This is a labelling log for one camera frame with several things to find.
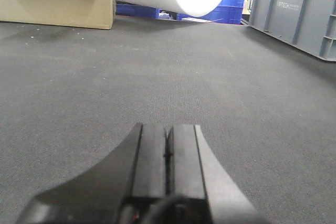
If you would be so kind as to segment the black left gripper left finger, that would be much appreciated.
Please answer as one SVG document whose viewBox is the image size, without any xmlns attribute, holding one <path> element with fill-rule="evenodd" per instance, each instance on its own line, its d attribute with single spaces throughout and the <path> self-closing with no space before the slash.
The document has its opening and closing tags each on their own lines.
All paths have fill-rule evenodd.
<svg viewBox="0 0 336 224">
<path fill-rule="evenodd" d="M 137 123 L 104 159 L 35 195 L 17 223 L 119 223 L 166 195 L 165 130 Z"/>
</svg>

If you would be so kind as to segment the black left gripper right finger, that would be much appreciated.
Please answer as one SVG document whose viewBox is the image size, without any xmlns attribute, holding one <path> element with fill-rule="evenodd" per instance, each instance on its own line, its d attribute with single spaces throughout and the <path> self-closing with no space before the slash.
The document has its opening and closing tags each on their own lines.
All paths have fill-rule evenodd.
<svg viewBox="0 0 336 224">
<path fill-rule="evenodd" d="M 168 134 L 168 190 L 190 200 L 199 223 L 267 223 L 222 167 L 199 125 L 176 124 Z"/>
</svg>

